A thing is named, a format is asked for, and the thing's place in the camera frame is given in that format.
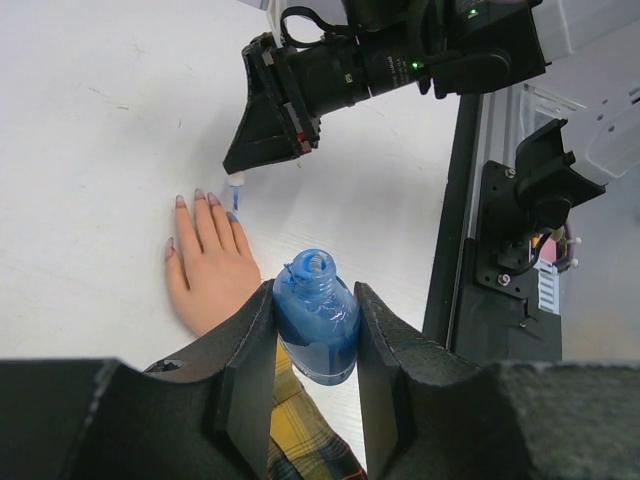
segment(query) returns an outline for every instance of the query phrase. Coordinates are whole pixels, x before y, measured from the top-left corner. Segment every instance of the yellow plaid sleeve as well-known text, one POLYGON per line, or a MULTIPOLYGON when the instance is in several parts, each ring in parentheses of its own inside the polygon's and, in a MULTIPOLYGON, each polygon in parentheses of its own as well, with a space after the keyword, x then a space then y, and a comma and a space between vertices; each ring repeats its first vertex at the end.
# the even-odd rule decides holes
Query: yellow plaid sleeve
POLYGON ((366 473, 349 446, 327 424, 293 374, 278 344, 271 413, 269 478, 360 480, 366 473))

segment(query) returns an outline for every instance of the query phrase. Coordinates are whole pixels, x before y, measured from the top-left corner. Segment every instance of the bottle neck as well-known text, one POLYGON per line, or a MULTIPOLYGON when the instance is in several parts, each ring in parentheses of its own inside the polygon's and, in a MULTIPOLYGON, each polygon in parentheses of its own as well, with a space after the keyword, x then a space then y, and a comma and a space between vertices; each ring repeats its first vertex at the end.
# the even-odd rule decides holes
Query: bottle neck
POLYGON ((324 297, 336 288, 336 265, 331 255, 322 250, 307 250, 287 265, 293 293, 302 297, 324 297))

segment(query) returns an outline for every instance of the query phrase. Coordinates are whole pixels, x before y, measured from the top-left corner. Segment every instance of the white table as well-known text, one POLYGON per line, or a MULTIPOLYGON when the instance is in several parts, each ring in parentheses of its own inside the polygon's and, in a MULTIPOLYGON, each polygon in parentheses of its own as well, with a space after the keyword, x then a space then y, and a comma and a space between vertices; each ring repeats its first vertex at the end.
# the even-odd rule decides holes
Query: white table
MULTIPOLYGON (((267 29, 232 0, 8 0, 0 7, 0 355, 145 368, 193 337, 165 291, 177 193, 229 189, 240 50, 267 29)), ((332 253, 421 328, 458 100, 408 87, 324 118, 321 148, 247 175, 263 277, 332 253)), ((364 463, 357 375, 305 381, 364 463)))

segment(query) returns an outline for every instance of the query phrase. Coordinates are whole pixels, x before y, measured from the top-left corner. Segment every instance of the nail polish bottle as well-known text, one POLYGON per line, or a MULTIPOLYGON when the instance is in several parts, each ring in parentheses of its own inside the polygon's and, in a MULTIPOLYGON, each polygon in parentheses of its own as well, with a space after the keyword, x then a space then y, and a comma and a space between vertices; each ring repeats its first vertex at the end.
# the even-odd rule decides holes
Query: nail polish bottle
POLYGON ((280 342, 293 364, 321 385, 338 385, 356 363, 359 307, 331 255, 300 253, 273 287, 280 342))

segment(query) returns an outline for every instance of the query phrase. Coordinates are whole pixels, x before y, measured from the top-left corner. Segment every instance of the screw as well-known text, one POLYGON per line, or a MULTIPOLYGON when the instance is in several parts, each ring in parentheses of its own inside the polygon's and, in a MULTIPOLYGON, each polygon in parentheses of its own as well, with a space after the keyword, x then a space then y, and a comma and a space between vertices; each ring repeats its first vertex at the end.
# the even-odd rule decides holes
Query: screw
POLYGON ((498 276, 498 283, 501 286, 506 287, 511 283, 511 277, 509 275, 507 275, 506 273, 502 274, 502 275, 499 275, 498 276))

